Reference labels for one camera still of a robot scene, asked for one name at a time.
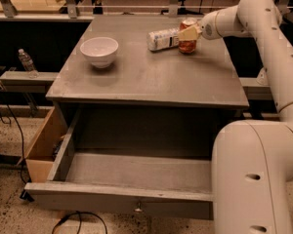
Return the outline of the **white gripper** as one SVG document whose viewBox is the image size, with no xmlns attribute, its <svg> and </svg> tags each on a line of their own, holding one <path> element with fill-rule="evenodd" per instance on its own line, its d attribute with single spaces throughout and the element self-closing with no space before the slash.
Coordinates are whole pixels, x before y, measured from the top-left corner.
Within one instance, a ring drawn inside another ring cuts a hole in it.
<svg viewBox="0 0 293 234">
<path fill-rule="evenodd" d="M 205 39 L 214 40 L 220 37 L 217 27 L 216 27 L 216 19 L 217 12 L 212 12 L 205 15 L 200 21 L 200 27 L 196 25 L 192 25 L 178 32 L 178 38 L 180 41 L 191 41 L 197 40 L 200 35 Z"/>
</svg>

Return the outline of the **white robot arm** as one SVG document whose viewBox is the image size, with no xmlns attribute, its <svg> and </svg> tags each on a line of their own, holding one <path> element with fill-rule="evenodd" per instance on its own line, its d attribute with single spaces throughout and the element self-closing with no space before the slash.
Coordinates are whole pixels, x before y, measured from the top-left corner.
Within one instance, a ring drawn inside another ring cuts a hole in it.
<svg viewBox="0 0 293 234">
<path fill-rule="evenodd" d="M 179 32 L 180 40 L 254 38 L 279 115 L 223 127 L 212 153 L 215 234 L 293 234 L 286 184 L 293 180 L 293 46 L 273 0 L 240 0 Z"/>
</svg>

